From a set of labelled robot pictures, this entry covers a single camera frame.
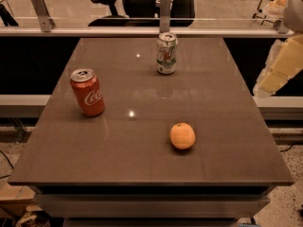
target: desk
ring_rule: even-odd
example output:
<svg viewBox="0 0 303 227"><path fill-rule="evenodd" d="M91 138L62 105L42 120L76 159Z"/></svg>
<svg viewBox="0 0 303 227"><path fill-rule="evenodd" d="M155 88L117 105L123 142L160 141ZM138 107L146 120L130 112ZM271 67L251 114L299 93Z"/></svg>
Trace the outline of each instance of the desk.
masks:
<svg viewBox="0 0 303 227"><path fill-rule="evenodd" d="M169 76L156 72L155 58L153 38L81 39L9 183L30 185L42 193L37 202L65 218L251 217L275 186L293 183L223 39L179 39L177 70ZM80 67L99 77L106 107L100 116L80 113L69 85ZM191 150L170 144L177 122L195 130ZM91 195L111 211L98 212L97 203L95 212L83 208ZM133 200L132 209L121 196ZM163 201L159 207L159 196L170 198L171 211ZM192 205L183 215L183 200L177 203L183 197L199 206L215 198L217 210ZM156 207L142 209L151 198ZM243 198L254 207L239 204ZM234 207L223 207L223 201Z"/></svg>

